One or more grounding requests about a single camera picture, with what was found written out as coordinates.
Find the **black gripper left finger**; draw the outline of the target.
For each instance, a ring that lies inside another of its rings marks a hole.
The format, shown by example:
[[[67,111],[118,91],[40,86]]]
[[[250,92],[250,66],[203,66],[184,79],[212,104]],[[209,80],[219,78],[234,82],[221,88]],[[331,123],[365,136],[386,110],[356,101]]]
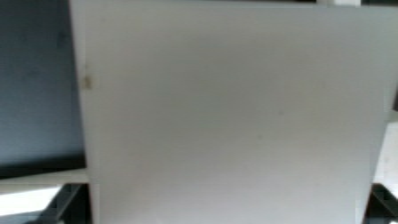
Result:
[[[90,185],[67,184],[40,214],[38,224],[90,224]]]

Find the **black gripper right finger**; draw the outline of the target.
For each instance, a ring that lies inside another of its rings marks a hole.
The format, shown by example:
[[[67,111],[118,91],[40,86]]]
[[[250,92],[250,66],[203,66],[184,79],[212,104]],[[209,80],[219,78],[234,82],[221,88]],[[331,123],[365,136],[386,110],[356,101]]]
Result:
[[[398,222],[398,198],[383,184],[372,187],[367,224],[392,224]]]

